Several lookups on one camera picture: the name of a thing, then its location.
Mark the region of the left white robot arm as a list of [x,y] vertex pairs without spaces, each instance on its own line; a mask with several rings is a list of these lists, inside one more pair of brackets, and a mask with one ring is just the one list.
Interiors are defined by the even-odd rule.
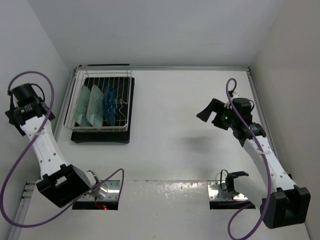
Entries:
[[32,87],[26,83],[10,90],[9,123],[30,140],[38,159],[41,180],[38,191],[62,208],[89,191],[96,184],[92,171],[83,171],[69,163],[61,153],[52,132],[55,118]]

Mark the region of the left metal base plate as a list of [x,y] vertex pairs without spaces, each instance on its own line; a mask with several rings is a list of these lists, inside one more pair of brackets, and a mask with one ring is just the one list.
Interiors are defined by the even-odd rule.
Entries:
[[120,186],[119,180],[108,180],[95,187],[89,193],[84,194],[79,201],[93,202],[95,198],[100,202],[117,201],[119,199]]

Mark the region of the light green plate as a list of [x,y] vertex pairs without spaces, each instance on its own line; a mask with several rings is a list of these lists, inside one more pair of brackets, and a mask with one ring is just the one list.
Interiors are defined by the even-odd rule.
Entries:
[[93,85],[86,113],[86,119],[93,127],[100,128],[103,126],[104,115],[102,108],[103,92],[97,85]]
[[90,126],[90,123],[87,120],[87,110],[88,110],[90,95],[91,95],[91,91],[88,89],[87,86],[83,85],[79,93],[77,106],[74,114],[75,122],[81,127]]

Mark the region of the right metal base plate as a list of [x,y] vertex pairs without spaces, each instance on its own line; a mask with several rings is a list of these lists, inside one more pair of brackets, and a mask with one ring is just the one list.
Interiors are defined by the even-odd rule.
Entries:
[[208,199],[210,202],[243,202],[248,198],[241,193],[229,193],[222,190],[219,180],[207,181]]

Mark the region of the black drainer tray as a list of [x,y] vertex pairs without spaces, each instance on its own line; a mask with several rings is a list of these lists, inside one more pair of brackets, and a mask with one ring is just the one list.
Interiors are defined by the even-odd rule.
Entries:
[[[107,85],[113,87],[116,95],[116,109],[114,125],[109,126],[103,117],[102,127],[93,127],[92,125],[83,127],[75,121],[75,112],[78,105],[78,98],[82,86],[85,85],[91,91],[93,85],[104,94]],[[65,124],[72,129],[71,141],[76,144],[80,143],[122,143],[130,142],[131,116],[133,108],[135,79],[129,76],[84,76],[78,91],[72,92],[72,99],[69,106],[73,107],[68,110],[68,120]]]

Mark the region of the dark blue leaf dish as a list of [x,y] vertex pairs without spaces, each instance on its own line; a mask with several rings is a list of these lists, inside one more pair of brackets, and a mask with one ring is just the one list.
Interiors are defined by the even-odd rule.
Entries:
[[115,124],[116,107],[117,104],[115,90],[112,86],[107,85],[103,92],[102,110],[104,119],[109,126],[113,126]]

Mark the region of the metal base plate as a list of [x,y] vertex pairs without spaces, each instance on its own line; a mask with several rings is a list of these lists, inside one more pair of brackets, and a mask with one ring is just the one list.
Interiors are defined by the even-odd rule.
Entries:
[[207,181],[208,199],[210,202],[243,202],[248,198],[241,193],[229,193],[222,190],[219,180]]
[[119,199],[120,186],[119,180],[108,180],[95,187],[89,193],[84,194],[79,201],[93,202],[95,198],[100,202],[117,201]]

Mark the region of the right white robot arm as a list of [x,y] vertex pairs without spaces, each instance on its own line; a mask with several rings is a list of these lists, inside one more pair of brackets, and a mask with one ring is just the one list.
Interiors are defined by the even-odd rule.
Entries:
[[221,188],[229,193],[241,193],[260,211],[269,229],[305,222],[311,200],[306,187],[299,187],[285,172],[271,150],[263,127],[253,122],[253,105],[247,98],[237,97],[232,103],[216,98],[196,116],[207,122],[215,113],[212,124],[220,129],[232,129],[233,136],[251,157],[264,186],[258,185],[246,171],[229,172]]

